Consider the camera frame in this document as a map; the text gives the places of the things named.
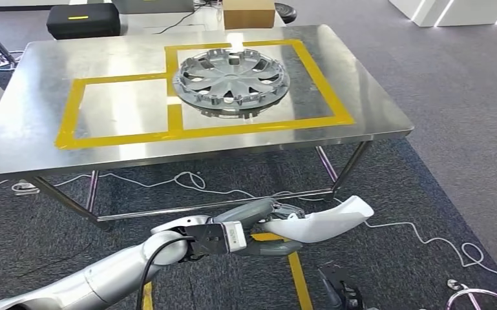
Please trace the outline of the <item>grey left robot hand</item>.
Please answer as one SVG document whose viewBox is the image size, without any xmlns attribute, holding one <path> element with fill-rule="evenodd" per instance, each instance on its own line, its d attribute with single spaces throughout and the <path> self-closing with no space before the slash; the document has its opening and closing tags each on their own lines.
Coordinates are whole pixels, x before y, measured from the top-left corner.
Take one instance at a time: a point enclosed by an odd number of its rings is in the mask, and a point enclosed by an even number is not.
<svg viewBox="0 0 497 310">
<path fill-rule="evenodd" d="M 222 223 L 238 221 L 242 224 L 247 246 L 245 249 L 236 251 L 239 256 L 287 256 L 302 249 L 303 245 L 298 241 L 257 241 L 251 236 L 254 226 L 261 220 L 266 220 L 278 207 L 279 203 L 273 198 L 264 198 L 235 207 L 219 214 L 208 223 Z"/>
</svg>

